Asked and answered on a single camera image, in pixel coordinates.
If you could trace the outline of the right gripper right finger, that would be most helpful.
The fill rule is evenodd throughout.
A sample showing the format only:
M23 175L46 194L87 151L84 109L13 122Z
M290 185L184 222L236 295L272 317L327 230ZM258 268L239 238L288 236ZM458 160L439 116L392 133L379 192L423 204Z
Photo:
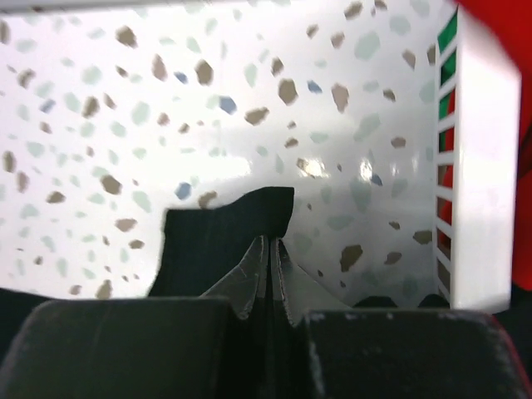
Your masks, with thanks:
M492 316L350 308L269 250L278 398L528 398L530 380Z

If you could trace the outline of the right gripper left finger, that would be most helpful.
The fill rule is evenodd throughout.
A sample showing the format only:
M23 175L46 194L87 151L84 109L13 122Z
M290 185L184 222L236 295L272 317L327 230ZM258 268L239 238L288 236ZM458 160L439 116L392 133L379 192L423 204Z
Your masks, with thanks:
M253 398L262 370L266 240L196 298L52 300L1 366L4 398Z

